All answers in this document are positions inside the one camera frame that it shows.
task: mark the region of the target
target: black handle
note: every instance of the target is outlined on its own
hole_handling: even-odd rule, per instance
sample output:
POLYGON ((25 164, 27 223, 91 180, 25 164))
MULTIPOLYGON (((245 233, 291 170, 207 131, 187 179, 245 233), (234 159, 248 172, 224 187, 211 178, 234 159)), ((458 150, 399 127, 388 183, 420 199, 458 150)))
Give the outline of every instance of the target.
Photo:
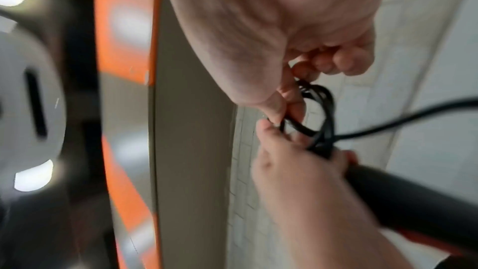
POLYGON ((351 167, 346 179, 384 227, 478 253, 476 205, 369 167, 351 167))

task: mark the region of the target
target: black cable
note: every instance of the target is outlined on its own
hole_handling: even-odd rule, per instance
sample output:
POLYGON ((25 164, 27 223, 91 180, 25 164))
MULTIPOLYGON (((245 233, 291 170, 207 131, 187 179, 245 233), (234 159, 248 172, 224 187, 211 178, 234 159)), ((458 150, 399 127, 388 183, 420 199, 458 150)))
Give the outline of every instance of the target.
POLYGON ((478 109, 478 97, 455 100, 432 106, 413 114, 404 115, 398 119, 392 120, 382 125, 371 127, 369 129, 350 134, 335 135, 335 101, 330 91, 323 86, 312 85, 302 80, 299 80, 297 83, 299 84, 302 96, 304 98, 314 100, 321 105, 325 114, 325 120, 322 124, 322 127, 318 131, 315 131, 295 121, 289 116, 286 116, 285 119, 292 125, 293 128, 295 128, 295 130, 312 138, 312 143, 307 147, 308 150, 326 158, 330 157, 334 143, 338 141, 395 130, 404 124, 415 122, 437 114, 442 114, 444 112, 478 109))

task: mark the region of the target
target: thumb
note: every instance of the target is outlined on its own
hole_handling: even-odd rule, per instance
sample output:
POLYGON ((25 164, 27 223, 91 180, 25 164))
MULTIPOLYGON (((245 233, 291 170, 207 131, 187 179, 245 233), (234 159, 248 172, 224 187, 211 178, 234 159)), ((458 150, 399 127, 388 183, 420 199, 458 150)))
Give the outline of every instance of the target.
POLYGON ((292 142, 287 140, 285 135, 268 120, 257 121, 256 133, 261 147, 269 153, 282 153, 292 144, 292 142))
POLYGON ((266 101, 254 107, 261 110, 275 124, 279 124, 284 119, 287 110, 286 101, 278 91, 275 91, 266 101))

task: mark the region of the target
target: black slot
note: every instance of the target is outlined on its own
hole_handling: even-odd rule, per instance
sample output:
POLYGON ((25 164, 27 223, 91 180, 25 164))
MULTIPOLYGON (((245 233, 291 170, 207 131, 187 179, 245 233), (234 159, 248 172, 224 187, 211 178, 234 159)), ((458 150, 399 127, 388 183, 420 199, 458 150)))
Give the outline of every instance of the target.
POLYGON ((33 123, 35 125, 36 135, 40 139, 46 139, 48 133, 45 124, 45 115, 41 104, 40 89, 38 87, 37 75, 32 70, 25 71, 25 81, 30 99, 30 108, 33 114, 33 123))

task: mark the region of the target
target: hand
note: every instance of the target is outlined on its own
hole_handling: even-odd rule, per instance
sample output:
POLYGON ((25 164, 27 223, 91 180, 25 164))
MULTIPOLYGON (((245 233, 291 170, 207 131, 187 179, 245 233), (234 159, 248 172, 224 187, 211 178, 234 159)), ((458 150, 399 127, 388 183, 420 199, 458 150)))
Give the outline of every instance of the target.
POLYGON ((355 154, 337 150, 325 160, 267 120, 256 132, 252 176, 297 268, 411 269, 342 178, 355 154))
POLYGON ((294 76, 357 75, 373 62, 381 0, 171 0, 196 54, 237 104, 303 120, 294 76), (300 57, 289 69, 287 62, 300 57))

